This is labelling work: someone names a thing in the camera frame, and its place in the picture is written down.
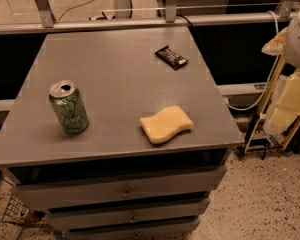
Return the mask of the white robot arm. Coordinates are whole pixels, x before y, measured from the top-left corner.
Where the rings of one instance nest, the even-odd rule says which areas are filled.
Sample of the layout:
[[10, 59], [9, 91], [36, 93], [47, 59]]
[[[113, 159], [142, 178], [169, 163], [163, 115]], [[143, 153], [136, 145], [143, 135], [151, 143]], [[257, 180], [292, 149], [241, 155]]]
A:
[[288, 27], [263, 46], [262, 52], [282, 55], [296, 68], [291, 75], [279, 77], [266, 112], [263, 130], [277, 135], [287, 130], [300, 113], [300, 11]]

